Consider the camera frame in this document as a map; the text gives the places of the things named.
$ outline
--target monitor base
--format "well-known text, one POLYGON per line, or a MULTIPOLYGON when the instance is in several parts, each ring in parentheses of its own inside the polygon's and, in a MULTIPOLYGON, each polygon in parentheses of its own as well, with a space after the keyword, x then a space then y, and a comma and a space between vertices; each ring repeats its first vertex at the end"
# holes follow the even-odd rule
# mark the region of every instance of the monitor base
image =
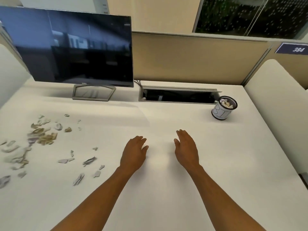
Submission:
POLYGON ((109 101, 115 90, 114 86, 75 84, 72 98, 73 100, 109 101))

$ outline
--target hand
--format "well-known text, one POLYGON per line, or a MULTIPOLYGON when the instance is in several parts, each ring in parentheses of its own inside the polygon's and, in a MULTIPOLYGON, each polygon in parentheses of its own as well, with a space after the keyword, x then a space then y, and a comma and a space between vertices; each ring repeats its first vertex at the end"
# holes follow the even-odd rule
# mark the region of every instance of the hand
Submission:
POLYGON ((193 138, 183 130, 176 133, 179 136, 179 140, 174 139, 177 160, 187 171, 198 167, 199 155, 193 138))
POLYGON ((146 140, 142 136, 136 136, 126 144, 120 161, 120 167, 126 172, 133 174, 145 161, 145 155, 149 146, 145 146, 144 148, 142 146, 146 140))

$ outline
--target number sign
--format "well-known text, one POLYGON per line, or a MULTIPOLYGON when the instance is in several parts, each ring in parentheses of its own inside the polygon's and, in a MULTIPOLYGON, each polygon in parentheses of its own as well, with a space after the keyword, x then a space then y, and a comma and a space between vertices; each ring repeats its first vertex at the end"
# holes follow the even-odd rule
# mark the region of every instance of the number sign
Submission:
POLYGON ((308 55, 308 44, 282 43, 275 53, 308 55))

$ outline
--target monitor screen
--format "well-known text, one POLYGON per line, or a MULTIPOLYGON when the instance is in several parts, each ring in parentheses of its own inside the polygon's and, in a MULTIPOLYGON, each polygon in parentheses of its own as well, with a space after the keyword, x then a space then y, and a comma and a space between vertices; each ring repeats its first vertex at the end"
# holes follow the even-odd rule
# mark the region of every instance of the monitor screen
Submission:
POLYGON ((133 87, 129 16, 0 6, 35 81, 133 87))

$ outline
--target white desk surface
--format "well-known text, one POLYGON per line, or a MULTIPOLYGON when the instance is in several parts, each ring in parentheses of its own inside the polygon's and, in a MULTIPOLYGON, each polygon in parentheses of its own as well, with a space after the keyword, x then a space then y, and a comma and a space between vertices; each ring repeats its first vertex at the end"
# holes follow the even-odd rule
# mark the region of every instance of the white desk surface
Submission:
MULTIPOLYGON (((50 230, 110 177, 127 141, 143 135, 150 146, 147 159, 125 186, 104 230, 214 231, 195 185, 174 156, 180 128, 194 138, 208 174, 265 229, 307 230, 308 191, 243 87, 142 84, 217 88, 235 98, 238 108, 219 121, 211 115, 213 105, 138 102, 137 85, 118 87, 109 102, 79 101, 71 99, 72 84, 29 79, 0 110, 0 138, 26 145, 39 114, 73 131, 59 132, 52 145, 33 145, 22 179, 1 159, 0 176, 11 175, 11 181, 0 189, 0 230, 50 230), (70 150, 75 160, 57 163, 70 150), (83 167, 93 156, 98 160, 83 167), (101 164, 106 165, 101 176, 92 178, 101 164), (83 181, 73 187, 82 172, 83 181)), ((0 152, 1 158, 7 154, 0 152)))

